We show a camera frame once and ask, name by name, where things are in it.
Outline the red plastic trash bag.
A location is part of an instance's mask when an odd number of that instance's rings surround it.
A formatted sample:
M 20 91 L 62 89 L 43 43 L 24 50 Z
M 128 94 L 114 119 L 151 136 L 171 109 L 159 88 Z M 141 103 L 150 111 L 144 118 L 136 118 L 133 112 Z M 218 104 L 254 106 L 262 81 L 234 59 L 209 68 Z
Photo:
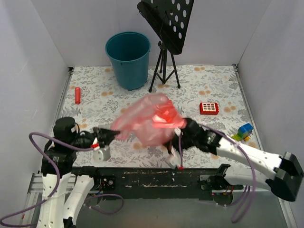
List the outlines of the red plastic trash bag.
M 170 141 L 176 128 L 184 128 L 186 120 L 164 93 L 147 94 L 130 105 L 111 125 L 120 131 L 118 140 L 134 134 L 141 144 L 159 146 Z

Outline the teal plastic trash bin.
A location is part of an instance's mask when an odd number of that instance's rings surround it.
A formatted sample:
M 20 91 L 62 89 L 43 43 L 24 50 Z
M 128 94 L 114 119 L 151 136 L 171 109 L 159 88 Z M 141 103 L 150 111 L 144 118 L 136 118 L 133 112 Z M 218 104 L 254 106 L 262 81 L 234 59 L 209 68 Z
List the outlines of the teal plastic trash bin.
M 119 86 L 128 91 L 144 86 L 148 78 L 150 49 L 149 39 L 137 32 L 122 32 L 108 39 L 105 52 Z

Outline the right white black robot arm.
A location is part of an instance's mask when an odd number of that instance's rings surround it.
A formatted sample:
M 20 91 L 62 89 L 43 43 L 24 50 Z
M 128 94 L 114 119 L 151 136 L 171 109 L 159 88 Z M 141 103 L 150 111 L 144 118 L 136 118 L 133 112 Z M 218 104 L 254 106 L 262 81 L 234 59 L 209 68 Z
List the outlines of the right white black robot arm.
M 183 150 L 196 147 L 202 152 L 232 159 L 249 167 L 248 171 L 241 171 L 230 164 L 221 164 L 216 174 L 200 179 L 204 190 L 226 190 L 243 185 L 269 190 L 289 202 L 296 200 L 304 171 L 294 154 L 286 152 L 279 155 L 261 151 L 223 132 L 202 126 L 191 118 L 185 118 L 185 122 L 181 133 L 174 134 L 164 144 L 171 155 L 168 164 L 173 169 L 182 166 Z

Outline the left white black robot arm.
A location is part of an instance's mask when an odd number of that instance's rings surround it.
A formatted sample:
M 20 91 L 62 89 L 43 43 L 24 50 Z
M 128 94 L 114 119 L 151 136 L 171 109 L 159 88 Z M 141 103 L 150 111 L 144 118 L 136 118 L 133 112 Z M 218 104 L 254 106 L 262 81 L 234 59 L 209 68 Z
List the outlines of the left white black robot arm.
M 116 181 L 113 175 L 102 175 L 97 167 L 83 166 L 76 173 L 74 187 L 67 197 L 76 153 L 87 149 L 99 161 L 107 161 L 111 156 L 109 145 L 119 132 L 100 127 L 91 132 L 81 131 L 73 117 L 62 117 L 56 120 L 53 134 L 42 159 L 42 205 L 37 227 L 74 228 L 89 192 L 97 191 L 100 195 L 104 190 L 114 190 Z

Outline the red toy calculator block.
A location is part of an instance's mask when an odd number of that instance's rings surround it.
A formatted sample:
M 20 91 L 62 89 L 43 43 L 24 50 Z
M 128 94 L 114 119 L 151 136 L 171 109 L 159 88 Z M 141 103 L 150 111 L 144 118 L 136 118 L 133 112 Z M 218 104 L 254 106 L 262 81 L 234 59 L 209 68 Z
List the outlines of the red toy calculator block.
M 200 103 L 199 111 L 203 115 L 217 115 L 219 107 L 217 103 L 202 102 Z

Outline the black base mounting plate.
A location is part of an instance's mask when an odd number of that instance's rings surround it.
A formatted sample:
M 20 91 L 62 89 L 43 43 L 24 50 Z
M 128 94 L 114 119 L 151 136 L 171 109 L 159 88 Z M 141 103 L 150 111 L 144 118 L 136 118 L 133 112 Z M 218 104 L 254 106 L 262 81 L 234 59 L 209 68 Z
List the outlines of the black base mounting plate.
M 73 168 L 74 175 L 93 172 L 102 200 L 123 199 L 199 199 L 212 200 L 213 191 L 223 192 L 232 200 L 232 190 L 243 189 L 224 180 L 227 165 L 218 169 L 185 168 L 109 168 L 85 166 Z

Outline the black perforated music stand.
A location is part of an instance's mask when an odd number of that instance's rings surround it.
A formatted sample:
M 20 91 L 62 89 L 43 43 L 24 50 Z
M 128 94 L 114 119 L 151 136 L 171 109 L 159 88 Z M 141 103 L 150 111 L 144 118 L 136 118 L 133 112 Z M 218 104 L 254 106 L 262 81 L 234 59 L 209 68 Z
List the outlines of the black perforated music stand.
M 139 13 L 160 39 L 149 92 L 156 78 L 166 84 L 172 75 L 180 88 L 175 56 L 182 53 L 193 5 L 194 0 L 142 0 L 137 4 Z

